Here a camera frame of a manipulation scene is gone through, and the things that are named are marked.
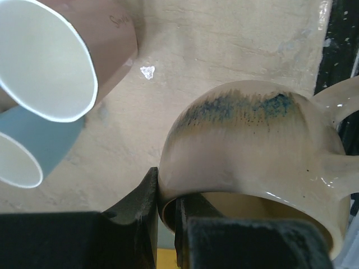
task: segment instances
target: cup opening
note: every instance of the cup opening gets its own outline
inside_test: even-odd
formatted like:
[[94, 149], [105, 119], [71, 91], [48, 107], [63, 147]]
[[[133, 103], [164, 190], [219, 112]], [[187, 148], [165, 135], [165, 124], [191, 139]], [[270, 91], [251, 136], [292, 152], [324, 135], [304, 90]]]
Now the cup opening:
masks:
[[90, 53], [60, 14], [35, 0], [0, 0], [0, 35], [0, 86], [18, 104], [55, 122], [73, 122], [94, 106]]
[[[329, 251], [333, 250], [333, 237], [317, 220], [291, 206], [269, 199], [239, 193], [203, 193], [202, 194], [224, 216], [236, 219], [299, 219], [309, 221], [321, 232]], [[173, 200], [163, 211], [163, 220], [168, 228], [175, 231], [176, 200]]]
[[19, 188], [35, 188], [43, 180], [36, 158], [13, 138], [0, 133], [0, 180]]

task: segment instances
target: blue cup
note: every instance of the blue cup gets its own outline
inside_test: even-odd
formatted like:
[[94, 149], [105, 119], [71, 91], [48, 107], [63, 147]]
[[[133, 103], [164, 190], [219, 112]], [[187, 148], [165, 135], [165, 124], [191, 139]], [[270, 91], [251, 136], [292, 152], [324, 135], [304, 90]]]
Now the blue cup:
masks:
[[45, 120], [16, 106], [0, 114], [0, 180], [35, 188], [66, 156], [84, 126]]

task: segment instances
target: mug handle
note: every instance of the mug handle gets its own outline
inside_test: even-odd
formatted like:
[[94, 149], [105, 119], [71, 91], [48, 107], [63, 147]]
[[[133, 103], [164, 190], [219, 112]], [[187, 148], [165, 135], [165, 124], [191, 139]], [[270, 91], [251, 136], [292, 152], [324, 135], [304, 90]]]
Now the mug handle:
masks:
[[359, 110], [359, 76], [339, 82], [314, 95], [310, 101], [336, 127], [343, 119]]
[[[310, 101], [329, 117], [333, 127], [359, 110], [359, 76], [337, 83], [314, 95]], [[323, 153], [324, 183], [339, 197], [359, 192], [359, 156]]]

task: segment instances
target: worn table surface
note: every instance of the worn table surface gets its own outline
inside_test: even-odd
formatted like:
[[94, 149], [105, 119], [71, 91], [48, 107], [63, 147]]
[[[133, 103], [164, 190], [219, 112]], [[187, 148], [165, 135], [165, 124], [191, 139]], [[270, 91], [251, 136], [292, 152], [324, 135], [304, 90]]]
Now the worn table surface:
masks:
[[[330, 1], [126, 1], [139, 40], [131, 72], [89, 113], [75, 146], [40, 187], [0, 182], [1, 212], [107, 209], [159, 164], [179, 113], [225, 82], [268, 80], [313, 93]], [[148, 80], [140, 68], [150, 66]]]

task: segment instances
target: mug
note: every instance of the mug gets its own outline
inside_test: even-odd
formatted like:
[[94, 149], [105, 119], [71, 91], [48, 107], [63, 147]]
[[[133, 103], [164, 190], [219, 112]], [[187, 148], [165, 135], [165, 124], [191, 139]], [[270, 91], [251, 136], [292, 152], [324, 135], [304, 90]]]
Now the mug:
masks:
[[27, 110], [73, 122], [137, 56], [134, 25], [111, 0], [0, 0], [0, 87]]
[[21, 106], [0, 114], [0, 181], [35, 188], [66, 156], [84, 126], [50, 122]]
[[168, 133], [159, 165], [159, 213], [174, 231], [174, 200], [202, 193], [225, 216], [303, 219], [331, 258], [343, 246], [359, 156], [337, 124], [359, 109], [359, 77], [307, 99], [285, 86], [238, 81], [195, 100]]

